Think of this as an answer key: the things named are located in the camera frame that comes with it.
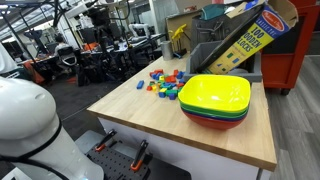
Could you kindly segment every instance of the red tool chest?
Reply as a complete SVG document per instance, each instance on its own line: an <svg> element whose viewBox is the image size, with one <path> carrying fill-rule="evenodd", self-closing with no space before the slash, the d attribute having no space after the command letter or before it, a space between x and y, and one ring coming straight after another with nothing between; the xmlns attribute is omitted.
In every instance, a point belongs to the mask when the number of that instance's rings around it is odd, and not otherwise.
<svg viewBox="0 0 320 180"><path fill-rule="evenodd" d="M316 24L320 6L316 0L291 0L297 7L299 22L288 33L262 51L262 74L266 88L281 88L288 95L294 88Z"/></svg>

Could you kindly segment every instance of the blue bowl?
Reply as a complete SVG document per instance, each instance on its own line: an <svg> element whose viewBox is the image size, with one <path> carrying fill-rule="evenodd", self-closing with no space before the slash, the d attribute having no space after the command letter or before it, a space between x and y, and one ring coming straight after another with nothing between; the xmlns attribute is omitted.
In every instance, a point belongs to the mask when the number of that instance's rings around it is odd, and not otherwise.
<svg viewBox="0 0 320 180"><path fill-rule="evenodd" d="M248 111L247 111L247 113L245 113L243 116L240 116L240 117L237 117L237 118L225 118L225 117L209 116L209 115L195 113L193 111L188 111L188 110L186 110L186 109L184 109L182 107L181 107L181 110L184 111L184 112L187 112L189 114L195 115L195 116L200 116L200 117L204 117L204 118L212 118L214 120L229 121L229 122L240 121L243 118L245 118L247 116L247 114L248 114Z"/></svg>

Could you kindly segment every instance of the stacked bowls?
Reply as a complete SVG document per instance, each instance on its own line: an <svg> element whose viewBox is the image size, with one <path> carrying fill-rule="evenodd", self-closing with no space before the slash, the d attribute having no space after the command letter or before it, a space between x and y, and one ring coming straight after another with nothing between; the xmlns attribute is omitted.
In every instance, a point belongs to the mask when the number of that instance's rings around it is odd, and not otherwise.
<svg viewBox="0 0 320 180"><path fill-rule="evenodd" d="M215 129L230 129L247 116L250 83L237 76L197 75L178 94L183 113L192 121Z"/></svg>

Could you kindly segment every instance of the wooden table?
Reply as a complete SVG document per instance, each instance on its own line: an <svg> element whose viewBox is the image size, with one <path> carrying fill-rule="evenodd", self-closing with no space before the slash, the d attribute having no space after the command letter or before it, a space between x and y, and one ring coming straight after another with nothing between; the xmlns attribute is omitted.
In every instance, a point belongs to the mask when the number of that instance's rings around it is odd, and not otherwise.
<svg viewBox="0 0 320 180"><path fill-rule="evenodd" d="M121 139L132 144L147 139L155 156L188 170L193 179L268 179L277 161L262 83L252 84L247 118L227 131L200 126L183 114L178 100L161 99L145 90L152 80L149 72L184 71L186 59L158 59L88 110L106 131L118 130ZM140 80L145 85L137 90Z"/></svg>

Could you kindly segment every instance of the office chair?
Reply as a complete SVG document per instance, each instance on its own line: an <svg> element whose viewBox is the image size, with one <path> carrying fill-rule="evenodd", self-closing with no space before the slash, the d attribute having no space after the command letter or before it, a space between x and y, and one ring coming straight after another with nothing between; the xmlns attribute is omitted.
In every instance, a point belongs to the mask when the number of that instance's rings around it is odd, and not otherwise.
<svg viewBox="0 0 320 180"><path fill-rule="evenodd" d="M71 68L72 72L75 72L75 65L77 64L77 58L73 52L73 48L71 46L65 47L58 50L58 55L60 61L66 68Z"/></svg>

